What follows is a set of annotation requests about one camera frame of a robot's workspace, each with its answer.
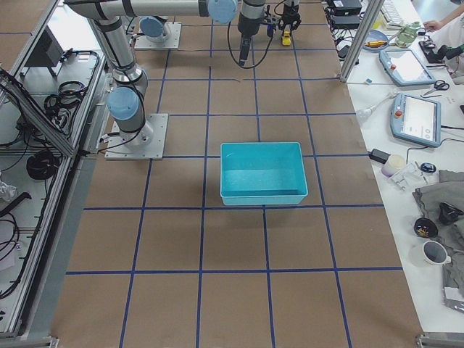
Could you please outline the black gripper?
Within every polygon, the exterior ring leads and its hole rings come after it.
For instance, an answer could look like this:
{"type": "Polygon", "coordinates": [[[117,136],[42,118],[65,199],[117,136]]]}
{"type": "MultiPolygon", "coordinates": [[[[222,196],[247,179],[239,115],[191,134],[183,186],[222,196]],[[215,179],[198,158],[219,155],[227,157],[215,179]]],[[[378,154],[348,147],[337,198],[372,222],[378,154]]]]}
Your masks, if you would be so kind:
{"type": "Polygon", "coordinates": [[[299,13],[299,0],[279,1],[270,11],[270,6],[266,9],[266,20],[269,28],[279,29],[282,36],[291,36],[301,24],[299,13]]]}

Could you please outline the person hand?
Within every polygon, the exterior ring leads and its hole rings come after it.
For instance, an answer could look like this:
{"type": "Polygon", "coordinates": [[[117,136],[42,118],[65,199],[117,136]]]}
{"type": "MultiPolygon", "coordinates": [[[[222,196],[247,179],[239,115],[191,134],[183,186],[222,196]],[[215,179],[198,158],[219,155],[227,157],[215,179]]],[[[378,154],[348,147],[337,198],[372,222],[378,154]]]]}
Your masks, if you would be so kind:
{"type": "Polygon", "coordinates": [[[444,24],[441,21],[429,20],[429,21],[424,22],[423,26],[426,29],[426,31],[434,32],[434,31],[441,29],[444,26],[444,24]]]}

